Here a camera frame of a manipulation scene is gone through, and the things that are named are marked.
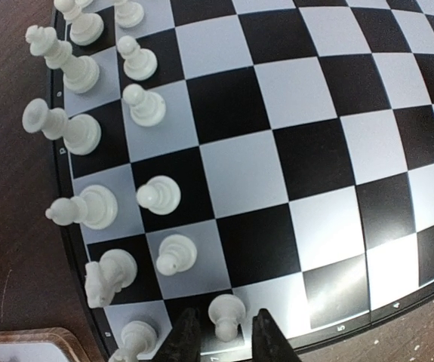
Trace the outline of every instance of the white pawn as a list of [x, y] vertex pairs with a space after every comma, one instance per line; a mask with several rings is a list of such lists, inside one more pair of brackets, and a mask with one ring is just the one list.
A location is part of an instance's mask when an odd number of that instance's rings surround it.
[[37, 98], [23, 111], [22, 125], [28, 133], [42, 131], [50, 140], [64, 139], [64, 145], [74, 155], [93, 152], [101, 140], [101, 127], [90, 115], [77, 115], [69, 120], [62, 108], [49, 109]]
[[117, 349], [109, 362], [138, 362], [139, 354], [150, 353], [156, 347], [158, 336], [149, 324], [133, 321], [121, 331], [122, 348]]
[[136, 274], [136, 261], [121, 249], [106, 251], [99, 262], [87, 263], [85, 291], [89, 308], [110, 305], [116, 293], [134, 282]]
[[54, 7], [72, 24], [69, 36], [77, 45], [94, 43], [103, 34], [103, 19], [98, 14], [83, 13], [75, 0], [54, 0]]
[[169, 277], [185, 272], [195, 265], [197, 250], [195, 243], [182, 235], [170, 235], [159, 246], [156, 268]]
[[44, 57], [50, 69], [61, 69], [64, 85], [72, 92], [80, 94], [89, 91], [97, 82], [100, 70], [91, 57], [74, 57], [72, 45], [57, 39], [54, 28], [30, 26], [26, 32], [30, 53]]
[[129, 0], [113, 0], [115, 21], [121, 28], [131, 28], [141, 23], [144, 9], [141, 4]]
[[156, 215], [168, 215], [180, 203], [181, 191], [170, 177], [156, 176], [137, 190], [136, 200], [142, 208]]
[[150, 49], [141, 49], [136, 39], [125, 35], [118, 40], [118, 52], [125, 60], [125, 74], [135, 81], [144, 81], [158, 68], [156, 55]]
[[79, 196], [58, 198], [45, 216], [61, 226], [82, 223], [90, 229], [101, 230], [112, 224], [118, 214], [118, 202], [114, 194], [104, 186], [92, 185]]
[[230, 342], [237, 337], [239, 324], [246, 313], [243, 301], [232, 294], [218, 296], [208, 307], [208, 316], [215, 324], [215, 335], [222, 342]]
[[142, 127], [160, 123], [166, 114], [166, 102], [159, 94], [130, 84], [123, 90], [123, 100], [129, 105], [131, 118]]

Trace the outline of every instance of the wooden surface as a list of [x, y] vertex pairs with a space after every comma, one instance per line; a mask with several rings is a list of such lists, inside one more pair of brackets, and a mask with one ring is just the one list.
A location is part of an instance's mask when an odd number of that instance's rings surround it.
[[[51, 8], [51, 0], [0, 0], [0, 330], [65, 327], [98, 362], [60, 233], [44, 219], [57, 196], [50, 145], [20, 124], [25, 105], [45, 95], [45, 65], [29, 55], [24, 33], [49, 25]], [[434, 361], [434, 302], [302, 359]]]

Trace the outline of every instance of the plastic chess piece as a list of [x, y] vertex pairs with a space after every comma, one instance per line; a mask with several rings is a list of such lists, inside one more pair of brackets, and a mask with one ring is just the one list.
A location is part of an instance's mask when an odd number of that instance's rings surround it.
[[153, 177], [136, 192], [137, 203], [156, 215], [175, 211], [181, 200], [178, 184], [168, 176]]
[[57, 39], [54, 28], [30, 26], [26, 32], [30, 53], [44, 57], [50, 69], [61, 69], [64, 85], [72, 92], [80, 94], [89, 91], [97, 82], [100, 70], [91, 57], [74, 57], [72, 45]]
[[230, 342], [237, 337], [245, 314], [244, 303], [232, 294], [218, 296], [208, 307], [208, 316], [215, 324], [215, 335], [222, 342]]
[[195, 243], [183, 235], [170, 235], [159, 246], [156, 268], [169, 277], [185, 272], [195, 265], [197, 250]]
[[141, 4], [130, 0], [113, 0], [115, 21], [121, 28], [131, 28], [141, 23], [144, 9]]
[[125, 60], [125, 74], [135, 81], [144, 81], [158, 68], [156, 55], [150, 49], [142, 49], [135, 38], [125, 35], [118, 40], [118, 52]]
[[121, 331], [123, 348], [117, 349], [109, 362], [138, 362], [139, 354], [150, 353], [156, 347], [158, 336], [149, 324], [133, 321]]
[[163, 97], [144, 90], [138, 84], [130, 84], [123, 90], [123, 100], [129, 105], [131, 118], [139, 126], [156, 126], [165, 117], [166, 102]]
[[104, 22], [98, 14], [83, 13], [75, 0], [54, 0], [54, 7], [72, 23], [69, 37], [77, 45], [94, 43], [103, 34]]
[[81, 223], [90, 229], [107, 228], [118, 214], [118, 202], [114, 194], [104, 186], [92, 185], [79, 196], [58, 198], [45, 216], [61, 226]]
[[130, 286], [137, 274], [137, 264], [127, 251], [106, 251], [99, 262], [86, 264], [85, 291], [89, 308], [111, 304], [116, 293]]
[[22, 115], [22, 125], [28, 133], [41, 131], [49, 140], [64, 139], [64, 145], [74, 155], [88, 155], [101, 140], [101, 127], [90, 115], [77, 115], [69, 120], [62, 108], [49, 109], [37, 98]]

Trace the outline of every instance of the chessboard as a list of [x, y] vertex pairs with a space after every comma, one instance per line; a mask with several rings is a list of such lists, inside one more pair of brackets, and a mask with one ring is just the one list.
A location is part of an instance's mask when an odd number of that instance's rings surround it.
[[[92, 115], [102, 130], [86, 156], [54, 142], [60, 196], [97, 184], [119, 206], [104, 230], [62, 228], [80, 292], [85, 263], [107, 250], [138, 265], [110, 306], [88, 309], [105, 353], [135, 319], [161, 344], [187, 307], [201, 311], [202, 360], [221, 362], [251, 356], [260, 308], [305, 349], [434, 296], [434, 0], [139, 3], [145, 17], [132, 29], [115, 25], [110, 0], [84, 9], [105, 23], [93, 44], [72, 44], [100, 66], [93, 89], [74, 94], [60, 70], [49, 73], [50, 107]], [[54, 27], [69, 41], [57, 12]], [[165, 99], [154, 127], [135, 124], [122, 101], [134, 83], [116, 50], [123, 35], [157, 56], [154, 76], [138, 82]], [[157, 175], [181, 190], [166, 216], [135, 198]], [[155, 259], [175, 233], [199, 256], [165, 277]], [[248, 311], [228, 343], [207, 315], [223, 293]]]

